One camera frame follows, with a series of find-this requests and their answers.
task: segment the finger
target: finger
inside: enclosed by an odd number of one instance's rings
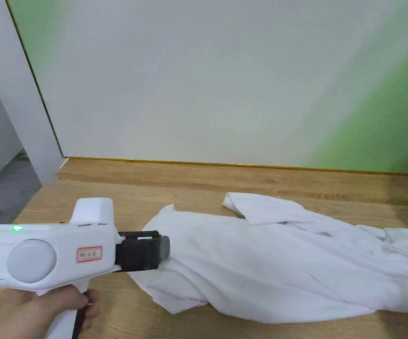
[[[83,325],[81,326],[80,333],[85,332],[92,326],[93,320],[92,319],[85,319]]]
[[[87,290],[85,295],[88,297],[90,304],[95,304],[101,299],[101,295],[98,290]]]
[[[88,305],[85,311],[85,318],[86,319],[97,318],[100,313],[101,306],[99,304]]]
[[[51,315],[58,315],[66,309],[80,309],[88,304],[88,298],[72,285],[55,288],[35,301]]]

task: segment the black strap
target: black strap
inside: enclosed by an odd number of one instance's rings
[[[72,332],[72,339],[77,339],[80,334],[81,328],[83,327],[83,322],[85,321],[85,310],[86,306],[77,309],[77,315],[75,317],[74,331]]]
[[[169,238],[158,231],[120,232],[125,240],[116,245],[115,264],[120,271],[156,269],[169,257]]]

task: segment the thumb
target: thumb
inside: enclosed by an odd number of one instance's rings
[[[75,286],[67,285],[55,288],[37,298],[42,309],[57,316],[66,309],[80,309],[88,304],[88,298],[79,293]]]

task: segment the gray floor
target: gray floor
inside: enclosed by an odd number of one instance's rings
[[[0,172],[0,224],[11,224],[39,188],[29,159],[19,154]]]

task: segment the white handheld device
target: white handheld device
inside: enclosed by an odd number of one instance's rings
[[[108,198],[78,200],[69,224],[0,225],[0,286],[37,295],[68,284],[85,293],[92,277],[155,269],[168,256],[157,231],[118,233]],[[84,312],[60,314],[46,339],[77,338]]]

